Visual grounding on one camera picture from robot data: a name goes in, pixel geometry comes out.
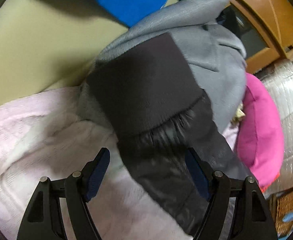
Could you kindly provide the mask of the black puffer jacket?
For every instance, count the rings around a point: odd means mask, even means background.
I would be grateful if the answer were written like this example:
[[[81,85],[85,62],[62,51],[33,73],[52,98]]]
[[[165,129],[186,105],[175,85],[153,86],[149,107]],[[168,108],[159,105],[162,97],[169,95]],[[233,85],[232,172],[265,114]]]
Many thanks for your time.
[[[208,205],[185,165],[189,148],[230,178],[249,175],[217,130],[210,99],[169,34],[129,49],[86,83],[115,130],[130,175],[186,234],[196,233]]]

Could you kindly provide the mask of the wicker basket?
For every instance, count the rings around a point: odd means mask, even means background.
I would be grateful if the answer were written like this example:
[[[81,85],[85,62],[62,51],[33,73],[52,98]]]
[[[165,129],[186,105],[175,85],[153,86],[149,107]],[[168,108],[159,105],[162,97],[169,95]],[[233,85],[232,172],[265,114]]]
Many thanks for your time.
[[[272,194],[269,207],[278,238],[287,237],[293,230],[293,221],[284,223],[282,219],[286,214],[293,212],[293,189],[282,194]]]

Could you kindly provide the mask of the pink pillow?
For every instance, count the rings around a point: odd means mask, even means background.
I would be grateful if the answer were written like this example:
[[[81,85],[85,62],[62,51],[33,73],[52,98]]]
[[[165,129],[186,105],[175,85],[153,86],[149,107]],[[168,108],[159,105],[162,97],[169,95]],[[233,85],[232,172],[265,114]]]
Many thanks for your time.
[[[265,192],[279,177],[284,160],[279,112],[263,83],[249,73],[242,103],[245,116],[240,122],[236,152]]]

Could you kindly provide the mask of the white pink fleece blanket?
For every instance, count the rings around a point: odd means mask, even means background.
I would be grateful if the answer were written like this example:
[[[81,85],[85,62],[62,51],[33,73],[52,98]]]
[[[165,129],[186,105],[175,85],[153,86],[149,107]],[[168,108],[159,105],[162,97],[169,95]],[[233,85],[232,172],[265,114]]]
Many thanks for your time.
[[[102,147],[111,161],[88,204],[102,239],[189,239],[129,175],[116,135],[76,113],[78,87],[34,94],[0,106],[0,231],[16,239],[28,202],[43,176],[66,178]]]

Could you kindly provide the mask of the silver insulation foil panel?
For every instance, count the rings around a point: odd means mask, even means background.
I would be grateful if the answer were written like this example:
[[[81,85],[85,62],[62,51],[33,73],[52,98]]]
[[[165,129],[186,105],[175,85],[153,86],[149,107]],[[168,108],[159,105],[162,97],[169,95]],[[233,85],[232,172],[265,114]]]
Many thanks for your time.
[[[280,176],[268,187],[264,196],[293,188],[293,63],[277,61],[256,74],[272,97],[280,116],[284,134],[284,160]]]

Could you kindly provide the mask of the grey coat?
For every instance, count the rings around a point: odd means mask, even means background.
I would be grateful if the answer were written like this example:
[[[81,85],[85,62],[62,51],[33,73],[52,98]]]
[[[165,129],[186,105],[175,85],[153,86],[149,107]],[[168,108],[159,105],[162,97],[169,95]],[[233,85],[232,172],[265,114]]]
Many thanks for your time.
[[[207,93],[213,120],[218,131],[223,132],[242,100],[246,83],[245,48],[238,37],[216,22],[229,2],[183,0],[154,12],[104,48],[90,74],[129,49],[167,33],[181,51],[197,85]],[[90,96],[86,80],[78,114],[112,127],[97,100]]]

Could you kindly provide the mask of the cream sofa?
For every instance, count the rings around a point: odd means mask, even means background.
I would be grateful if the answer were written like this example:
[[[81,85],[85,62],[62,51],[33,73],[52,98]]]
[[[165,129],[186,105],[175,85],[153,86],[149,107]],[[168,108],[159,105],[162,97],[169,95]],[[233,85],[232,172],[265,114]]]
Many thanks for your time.
[[[80,84],[126,31],[94,0],[0,0],[0,105]]]

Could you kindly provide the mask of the wooden cabinet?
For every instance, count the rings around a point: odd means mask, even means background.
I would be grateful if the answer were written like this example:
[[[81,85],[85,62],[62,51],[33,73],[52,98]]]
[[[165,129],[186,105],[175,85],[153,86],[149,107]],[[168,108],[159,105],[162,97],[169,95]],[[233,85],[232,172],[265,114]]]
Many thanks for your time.
[[[247,72],[254,74],[278,60],[293,61],[293,6],[288,0],[231,0],[230,5],[266,44],[248,57]]]

